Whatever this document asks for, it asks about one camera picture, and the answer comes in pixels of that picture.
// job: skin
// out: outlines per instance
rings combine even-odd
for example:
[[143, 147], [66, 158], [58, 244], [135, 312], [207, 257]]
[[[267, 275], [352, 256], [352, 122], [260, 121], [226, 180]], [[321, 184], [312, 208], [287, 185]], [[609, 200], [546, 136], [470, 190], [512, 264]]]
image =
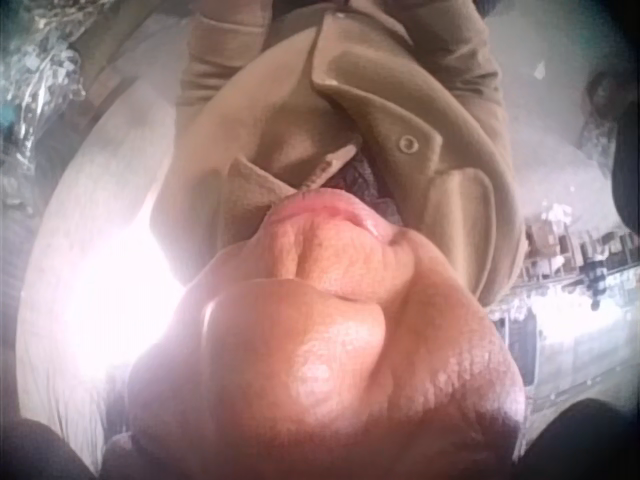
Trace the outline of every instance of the skin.
[[524, 415], [447, 260], [337, 190], [220, 253], [129, 395], [141, 443], [193, 478], [502, 478]]

